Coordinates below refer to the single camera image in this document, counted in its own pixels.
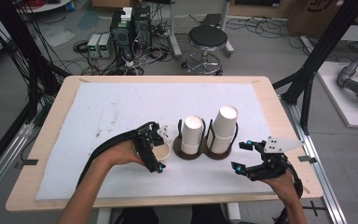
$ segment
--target white paper cup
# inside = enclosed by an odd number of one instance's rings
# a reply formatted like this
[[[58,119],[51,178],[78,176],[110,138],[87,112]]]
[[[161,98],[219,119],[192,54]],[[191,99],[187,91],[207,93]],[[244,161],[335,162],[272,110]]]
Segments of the white paper cup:
[[[182,130],[182,143],[189,147],[197,147],[202,136],[202,119],[198,116],[188,116]]]
[[[183,152],[185,152],[185,154],[194,155],[199,151],[199,146],[190,147],[182,143],[181,149]]]
[[[229,138],[234,134],[238,110],[232,105],[222,106],[213,122],[214,134],[221,138]]]
[[[211,146],[212,140],[213,140],[213,134],[212,134],[212,132],[209,132],[208,140],[207,140],[206,144],[208,146],[208,149],[210,149],[212,152],[214,152],[216,154],[222,154],[228,150],[228,146],[231,142],[231,138],[232,138],[232,136],[230,136],[228,138],[222,138],[219,136],[215,136],[214,141],[213,141],[213,146]]]
[[[164,145],[153,147],[152,151],[157,161],[161,162],[164,165],[167,165],[168,157],[170,156],[171,150],[170,146],[165,141]]]

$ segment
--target gray floor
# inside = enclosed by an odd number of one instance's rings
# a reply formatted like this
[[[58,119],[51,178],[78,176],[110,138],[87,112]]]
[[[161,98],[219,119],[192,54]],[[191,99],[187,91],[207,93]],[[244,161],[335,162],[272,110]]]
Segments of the gray floor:
[[[42,22],[63,21],[51,25],[63,25],[76,34],[74,39],[55,47],[54,50],[62,61],[80,58],[72,50],[75,42],[87,39],[93,32],[107,32],[110,20],[97,15],[109,16],[109,13],[94,14],[87,8],[68,13],[57,9],[49,13],[40,13],[37,18]],[[189,17],[177,19],[177,27],[180,27]],[[189,28],[197,23],[189,21],[177,33],[187,33]],[[266,76],[271,82],[278,81],[293,74],[306,61],[307,55],[301,48],[301,44],[291,38],[265,38],[249,32],[245,27],[234,30],[227,26],[228,39],[235,49],[235,53],[227,58],[223,52],[215,54],[224,65],[223,76]],[[151,63],[145,68],[145,75],[174,76],[185,73],[180,67],[183,59],[194,51],[188,43],[186,36],[177,36],[183,52],[182,60],[171,60],[165,63]],[[347,43],[340,43],[335,49],[335,54],[330,60],[338,57],[354,58],[357,52],[351,50]],[[339,58],[340,62],[347,62],[346,58]],[[66,63],[67,68],[73,74],[80,74],[87,67],[85,62]],[[277,90],[282,93],[286,88]],[[27,103],[26,85],[18,70],[2,52],[0,53],[0,139],[18,116]],[[321,163],[327,173],[339,204],[348,223],[358,223],[358,129],[347,128],[328,97],[320,80],[315,78],[312,101],[310,108],[310,136],[317,148]],[[13,188],[20,169],[14,168],[19,162],[17,158],[0,183],[0,223],[54,223],[60,211],[48,211],[37,213],[10,213],[5,209],[7,197]],[[312,200],[317,207],[324,207],[322,200]],[[303,200],[304,206],[310,206],[310,200]],[[279,215],[282,209],[280,202],[241,203],[241,216],[243,221],[254,223],[273,223],[271,217]],[[157,208],[160,223],[188,223],[191,210],[188,206],[159,207]],[[318,210],[315,216],[312,210],[306,210],[309,223],[331,223],[324,210]],[[95,222],[96,211],[90,219]]]

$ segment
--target computer tower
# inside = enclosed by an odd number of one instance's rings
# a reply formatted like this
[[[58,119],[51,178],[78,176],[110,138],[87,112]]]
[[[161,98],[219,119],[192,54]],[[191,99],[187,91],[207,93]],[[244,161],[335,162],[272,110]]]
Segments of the computer tower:
[[[152,46],[150,6],[136,7],[133,15],[136,40],[140,48]]]
[[[123,21],[121,19],[122,12],[122,10],[118,10],[114,13],[110,25],[110,33],[118,60],[121,60],[122,56],[129,62],[133,60],[132,49],[135,49],[134,26],[133,20]]]

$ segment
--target round stool seat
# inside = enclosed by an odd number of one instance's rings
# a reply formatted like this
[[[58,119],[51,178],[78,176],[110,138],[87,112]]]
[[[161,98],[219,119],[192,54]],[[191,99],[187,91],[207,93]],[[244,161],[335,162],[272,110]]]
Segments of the round stool seat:
[[[222,48],[227,43],[224,31],[213,26],[198,26],[191,29],[188,34],[190,43],[202,48]]]

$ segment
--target black metal bar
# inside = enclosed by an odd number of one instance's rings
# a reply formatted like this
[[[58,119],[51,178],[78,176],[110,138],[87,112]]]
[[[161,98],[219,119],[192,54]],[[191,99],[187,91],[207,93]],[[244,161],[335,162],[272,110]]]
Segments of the black metal bar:
[[[291,105],[296,104],[298,97],[304,92],[300,125],[306,134],[309,134],[308,118],[313,79],[330,52],[350,28],[357,15],[358,0],[345,1],[308,59],[304,62],[304,65],[290,77],[273,84],[274,89],[278,89],[292,83],[287,92],[282,95],[282,99]]]
[[[4,154],[5,150],[7,149],[10,142],[13,140],[16,133],[21,128],[24,121],[26,121],[28,117],[28,108],[29,104],[27,104],[20,114],[17,116],[17,118],[14,120],[13,124],[10,126],[10,128],[5,133],[4,137],[0,140],[0,158]]]

